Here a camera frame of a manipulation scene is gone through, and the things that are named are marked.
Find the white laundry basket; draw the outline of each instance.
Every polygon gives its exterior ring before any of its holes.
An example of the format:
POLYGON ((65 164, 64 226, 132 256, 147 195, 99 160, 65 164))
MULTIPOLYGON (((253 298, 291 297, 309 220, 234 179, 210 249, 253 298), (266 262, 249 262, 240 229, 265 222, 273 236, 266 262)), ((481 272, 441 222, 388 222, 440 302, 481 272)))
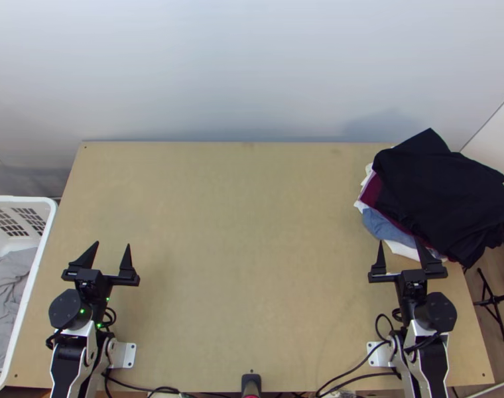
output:
POLYGON ((5 386, 22 321, 31 297, 57 205, 49 198, 0 196, 0 256, 10 251, 37 247, 16 317, 5 362, 0 373, 0 389, 5 386))

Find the black cable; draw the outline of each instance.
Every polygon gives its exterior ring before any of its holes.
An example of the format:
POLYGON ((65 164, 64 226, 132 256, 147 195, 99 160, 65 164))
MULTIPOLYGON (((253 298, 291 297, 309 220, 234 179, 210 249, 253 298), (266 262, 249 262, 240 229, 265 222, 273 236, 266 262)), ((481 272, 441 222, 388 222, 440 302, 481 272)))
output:
POLYGON ((411 352, 419 350, 420 348, 427 347, 429 344, 431 344, 433 341, 435 341, 439 337, 440 337, 440 333, 436 332, 431 337, 427 337, 422 342, 419 342, 418 344, 415 344, 411 347, 407 347, 407 348, 403 349, 403 351, 405 351, 405 353, 408 355, 411 352))
MULTIPOLYGON (((154 394, 157 394, 157 393, 162 393, 162 394, 174 394, 174 393, 170 393, 169 391, 165 390, 166 388, 168 387, 158 387, 156 389, 154 389, 153 391, 151 391, 151 393, 149 395, 147 395, 147 398, 151 398, 154 394)), ((194 395, 191 395, 191 394, 186 394, 190 397, 193 397, 193 398, 196 398, 194 395)))
POLYGON ((366 375, 360 375, 360 376, 357 376, 357 377, 354 377, 353 379, 349 379, 343 383, 340 383, 339 385, 336 385, 335 387, 332 387, 328 390, 327 393, 321 395, 321 397, 327 395, 327 394, 330 394, 334 391, 337 391, 338 389, 341 389, 342 387, 348 385, 348 384, 351 384, 353 383, 354 381, 357 381, 357 380, 362 380, 362 379, 367 379, 369 377, 377 377, 377 376, 396 376, 396 373, 394 372, 391 372, 391 371, 388 371, 388 372, 383 372, 383 373, 368 373, 366 375))
POLYGON ((213 395, 214 397, 231 398, 229 395, 219 394, 219 393, 201 393, 206 395, 213 395))
POLYGON ((392 318, 396 321, 403 323, 403 317, 401 316, 401 309, 395 308, 392 310, 392 318))
POLYGON ((46 339, 46 347, 53 350, 53 340, 55 340, 62 333, 62 329, 58 329, 55 333, 46 339))
POLYGON ((338 380, 338 379, 341 379, 343 378, 344 376, 347 376, 349 375, 350 373, 353 373, 354 371, 356 371, 357 369, 359 369, 362 365, 364 365, 366 363, 366 361, 368 360, 368 358, 371 357, 371 355, 374 353, 375 350, 377 350, 379 347, 381 347, 383 344, 389 344, 390 342, 388 340, 385 340, 384 342, 381 342, 379 344, 377 344, 374 348, 371 349, 371 351, 368 353, 368 355, 366 355, 364 357, 364 359, 357 365, 355 366, 354 368, 348 370, 347 372, 344 372, 343 374, 339 375, 339 376, 336 376, 334 377, 333 379, 327 381, 323 386, 321 386, 321 388, 319 388, 317 391, 316 391, 316 394, 315 394, 315 397, 316 398, 322 398, 324 396, 326 396, 327 394, 333 392, 333 391, 336 391, 338 388, 334 387, 333 389, 329 390, 328 392, 326 393, 321 393, 321 390, 323 390, 324 388, 326 388, 329 384, 333 383, 335 380, 338 380))
POLYGON ((108 376, 110 374, 110 369, 106 369, 105 374, 106 374, 106 376, 105 376, 105 393, 108 398, 113 398, 112 394, 110 393, 110 390, 108 389, 108 376))
POLYGON ((155 389, 144 388, 144 387, 136 387, 134 385, 126 384, 126 383, 123 383, 122 381, 114 379, 113 377, 110 377, 109 373, 110 373, 110 369, 107 369, 107 372, 101 374, 105 378, 105 384, 108 381, 111 381, 112 383, 116 383, 116 384, 118 384, 118 385, 120 385, 122 387, 126 387, 126 388, 133 389, 133 390, 136 390, 136 391, 143 391, 145 393, 180 394, 180 391, 177 390, 176 388, 167 387, 165 385, 163 385, 162 387, 157 387, 155 389))
POLYGON ((394 330, 394 326, 392 325, 392 321, 390 320, 390 318, 388 316, 386 316, 385 314, 379 314, 379 315, 377 315, 377 318, 375 319, 375 332, 377 333, 377 335, 379 336, 379 338, 382 341, 387 342, 390 345, 391 341, 389 341, 386 338, 384 338, 383 335, 379 332, 379 320, 381 318, 386 319, 387 322, 389 323, 389 325, 390 325, 390 332, 392 332, 394 330))
POLYGON ((113 324, 115 324, 115 321, 117 320, 117 314, 112 308, 106 308, 105 309, 105 315, 110 319, 109 322, 103 322, 103 327, 104 328, 109 328, 113 324))

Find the wooden floor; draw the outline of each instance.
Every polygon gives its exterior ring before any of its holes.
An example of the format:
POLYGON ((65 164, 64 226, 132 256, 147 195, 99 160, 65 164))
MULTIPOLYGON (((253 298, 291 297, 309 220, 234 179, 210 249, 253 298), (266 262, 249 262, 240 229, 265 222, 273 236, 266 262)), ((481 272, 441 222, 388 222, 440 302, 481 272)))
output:
MULTIPOLYGON (((475 267, 470 269, 466 273, 466 280, 470 288, 470 294, 473 301, 480 300, 482 294, 482 282, 480 276, 477 274, 477 268, 481 267, 482 271, 488 280, 494 294, 503 295, 504 294, 504 246, 498 247, 497 249, 487 249, 484 256, 477 262, 475 267)), ((504 320, 504 302, 499 306, 501 315, 504 320)), ((481 307, 476 307, 477 317, 481 326, 482 334, 484 337, 484 342, 489 354, 489 359, 491 362, 491 367, 493 369, 493 375, 495 381, 500 383, 504 381, 504 341, 501 337, 501 332, 499 325, 494 321, 491 315, 486 311, 486 309, 481 307)), ((458 386, 456 387, 456 392, 458 393, 458 398, 464 398, 470 394, 477 391, 481 391, 489 387, 485 386, 458 386)), ((0 398, 42 398, 47 395, 47 390, 36 390, 36 389, 19 389, 19 388, 6 388, 0 391, 0 398)), ((360 395, 364 397, 387 397, 387 398, 403 398, 402 391, 359 391, 360 395)), ((144 393, 113 393, 114 398, 143 398, 146 395, 144 393)), ((284 398, 289 398, 290 394, 284 394, 284 398)), ((98 398, 105 398, 104 393, 99 393, 98 398)), ((450 398, 456 398, 454 393, 449 391, 450 398)), ((487 395, 485 398, 504 398, 504 387, 493 391, 487 395)))

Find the gray cloth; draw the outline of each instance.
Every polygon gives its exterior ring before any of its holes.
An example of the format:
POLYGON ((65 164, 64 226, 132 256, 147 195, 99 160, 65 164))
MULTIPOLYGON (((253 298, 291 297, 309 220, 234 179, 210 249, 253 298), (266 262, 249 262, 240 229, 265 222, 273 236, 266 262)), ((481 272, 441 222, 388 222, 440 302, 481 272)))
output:
POLYGON ((36 247, 12 251, 0 258, 0 369, 35 254, 36 247))
MULTIPOLYGON (((393 240, 416 249, 414 237, 401 231, 376 209, 363 209, 363 224, 377 239, 393 240)), ((444 257, 434 249, 429 249, 429 251, 437 259, 444 257)))

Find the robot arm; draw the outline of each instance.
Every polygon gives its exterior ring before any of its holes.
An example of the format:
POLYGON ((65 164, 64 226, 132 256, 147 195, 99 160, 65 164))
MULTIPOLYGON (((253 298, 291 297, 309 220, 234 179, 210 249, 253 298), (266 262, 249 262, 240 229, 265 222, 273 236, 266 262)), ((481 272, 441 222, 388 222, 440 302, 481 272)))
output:
MULTIPOLYGON (((446 278, 442 262, 416 241, 422 269, 387 273, 383 244, 368 273, 370 283, 394 282, 403 326, 387 336, 369 358, 371 366, 395 367, 406 398, 447 397, 448 339, 457 319, 455 306, 443 293, 427 293, 427 281, 446 278)), ((381 342, 369 342, 370 352, 381 342)))
POLYGON ((52 398, 93 397, 107 368, 129 368, 134 364, 136 344, 118 342, 103 317, 112 286, 138 286, 140 278, 132 266, 129 245, 118 276, 92 269, 98 245, 95 242, 64 270, 62 279, 75 282, 76 288, 64 291, 49 308, 50 323, 56 329, 48 339, 53 349, 52 398))

